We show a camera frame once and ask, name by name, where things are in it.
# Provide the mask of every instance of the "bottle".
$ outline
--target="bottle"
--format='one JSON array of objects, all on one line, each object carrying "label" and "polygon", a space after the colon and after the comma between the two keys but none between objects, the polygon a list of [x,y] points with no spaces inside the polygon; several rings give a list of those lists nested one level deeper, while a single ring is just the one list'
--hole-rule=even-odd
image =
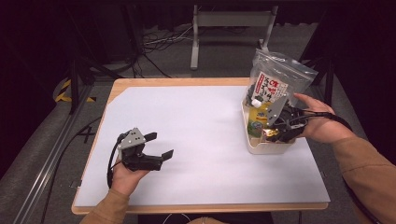
[{"label": "bottle", "polygon": [[260,102],[257,99],[252,100],[252,106],[249,108],[247,119],[247,133],[250,137],[260,138],[262,129],[267,126],[266,108],[271,102]]}]

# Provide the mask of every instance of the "plastic bag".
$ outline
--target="plastic bag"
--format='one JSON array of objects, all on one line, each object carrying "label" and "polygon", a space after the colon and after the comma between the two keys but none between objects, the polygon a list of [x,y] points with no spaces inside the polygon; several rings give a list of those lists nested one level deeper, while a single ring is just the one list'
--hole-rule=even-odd
[{"label": "plastic bag", "polygon": [[245,105],[252,106],[254,99],[273,103],[287,94],[289,104],[295,106],[298,100],[293,94],[303,93],[317,74],[317,71],[286,55],[256,49]]}]

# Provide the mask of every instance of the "white tray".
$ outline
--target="white tray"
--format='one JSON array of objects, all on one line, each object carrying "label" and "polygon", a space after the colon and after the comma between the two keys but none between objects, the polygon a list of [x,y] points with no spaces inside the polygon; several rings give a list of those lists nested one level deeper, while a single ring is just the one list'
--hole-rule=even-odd
[{"label": "white tray", "polygon": [[[248,107],[242,102],[242,113],[244,116],[245,127],[248,126]],[[250,138],[248,129],[245,130],[247,139],[247,150],[251,154],[283,154],[286,149],[294,144],[295,139],[290,143],[260,143],[260,138]]]}]

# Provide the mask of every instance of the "black device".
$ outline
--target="black device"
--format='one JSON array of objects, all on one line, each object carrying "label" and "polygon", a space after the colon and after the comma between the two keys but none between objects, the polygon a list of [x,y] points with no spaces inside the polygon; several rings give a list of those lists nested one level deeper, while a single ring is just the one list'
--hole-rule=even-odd
[{"label": "black device", "polygon": [[145,143],[152,141],[157,138],[157,133],[148,133],[143,135],[139,129],[133,128],[131,131],[127,133],[122,133],[117,139],[117,143],[114,146],[110,160],[108,162],[107,167],[107,184],[108,187],[111,188],[112,180],[113,180],[113,171],[111,166],[113,162],[113,157],[116,149],[119,150],[119,162],[130,169],[131,171],[137,170],[150,170],[150,171],[160,171],[164,161],[167,161],[172,158],[174,150],[169,150],[161,155],[161,157],[157,156],[148,156],[143,153],[143,149],[145,147]]},{"label": "black device", "polygon": [[330,112],[314,112],[289,105],[285,94],[267,108],[267,125],[270,129],[278,130],[278,133],[267,137],[266,140],[271,142],[289,142],[289,140],[304,131],[309,118],[312,117],[332,119],[342,123],[351,130],[350,125],[344,119]]}]

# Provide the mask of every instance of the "white paper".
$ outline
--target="white paper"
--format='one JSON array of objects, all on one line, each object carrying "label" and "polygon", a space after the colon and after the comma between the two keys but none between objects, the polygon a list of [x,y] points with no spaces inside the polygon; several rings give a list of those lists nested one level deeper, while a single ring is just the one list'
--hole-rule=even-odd
[{"label": "white paper", "polygon": [[280,155],[248,152],[243,86],[133,87],[106,107],[75,207],[107,194],[106,169],[120,133],[156,132],[144,153],[174,156],[139,183],[130,205],[326,203],[330,201],[304,138]]}]

